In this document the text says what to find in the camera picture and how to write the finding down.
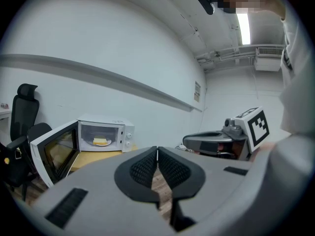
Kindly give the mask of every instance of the white wall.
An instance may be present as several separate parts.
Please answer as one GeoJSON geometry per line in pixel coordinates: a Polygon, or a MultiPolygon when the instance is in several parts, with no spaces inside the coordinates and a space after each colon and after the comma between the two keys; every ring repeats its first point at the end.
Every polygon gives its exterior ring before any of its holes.
{"type": "MultiPolygon", "coordinates": [[[[134,141],[139,148],[175,147],[186,134],[197,131],[190,127],[191,121],[201,124],[200,112],[191,112],[167,97],[113,77],[57,64],[11,62],[1,67],[0,101],[11,107],[22,83],[38,86],[35,97],[40,107],[35,123],[46,122],[56,128],[84,113],[124,117],[135,125],[134,141]]],[[[2,124],[2,143],[5,132],[2,124]]]]}
{"type": "Polygon", "coordinates": [[[276,142],[289,135],[280,129],[283,114],[279,100],[283,90],[281,72],[230,69],[213,71],[206,78],[206,110],[200,131],[221,130],[226,118],[237,116],[251,107],[263,106],[270,129],[268,141],[276,142]]]}
{"type": "Polygon", "coordinates": [[[126,0],[33,0],[8,31],[2,54],[71,60],[194,101],[205,77],[192,53],[157,18],[126,0]]]}

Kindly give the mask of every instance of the open microwave door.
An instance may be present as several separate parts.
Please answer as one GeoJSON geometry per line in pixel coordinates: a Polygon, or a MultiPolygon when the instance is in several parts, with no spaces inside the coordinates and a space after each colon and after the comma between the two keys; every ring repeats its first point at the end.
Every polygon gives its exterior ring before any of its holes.
{"type": "Polygon", "coordinates": [[[78,154],[77,120],[55,128],[31,142],[34,165],[48,187],[69,174],[78,154]]]}

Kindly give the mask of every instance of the fluorescent light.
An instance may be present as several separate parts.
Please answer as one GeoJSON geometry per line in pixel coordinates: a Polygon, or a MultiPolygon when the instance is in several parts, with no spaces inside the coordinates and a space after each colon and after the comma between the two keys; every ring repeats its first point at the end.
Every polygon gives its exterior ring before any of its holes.
{"type": "Polygon", "coordinates": [[[243,45],[251,44],[251,32],[250,32],[250,23],[248,21],[247,14],[237,14],[238,22],[241,28],[242,34],[242,43],[243,45]]]}

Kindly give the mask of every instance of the ceiling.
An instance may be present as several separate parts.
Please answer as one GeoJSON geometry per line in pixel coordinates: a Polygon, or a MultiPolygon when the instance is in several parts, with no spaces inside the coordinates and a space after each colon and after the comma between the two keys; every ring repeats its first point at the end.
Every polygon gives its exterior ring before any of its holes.
{"type": "MultiPolygon", "coordinates": [[[[230,48],[239,53],[241,33],[235,14],[216,9],[208,15],[198,0],[128,0],[165,23],[195,58],[208,61],[203,68],[216,62],[211,53],[230,48]]],[[[283,24],[272,12],[249,14],[252,45],[284,44],[283,24]]]]}

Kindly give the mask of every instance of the chair armrest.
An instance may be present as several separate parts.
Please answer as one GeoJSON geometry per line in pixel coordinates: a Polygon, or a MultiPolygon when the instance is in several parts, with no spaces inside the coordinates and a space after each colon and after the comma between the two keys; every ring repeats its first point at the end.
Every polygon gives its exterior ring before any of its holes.
{"type": "Polygon", "coordinates": [[[21,146],[24,142],[27,141],[27,137],[26,136],[21,136],[18,139],[14,140],[13,142],[10,142],[6,148],[8,150],[14,151],[16,150],[19,146],[21,146]]]}

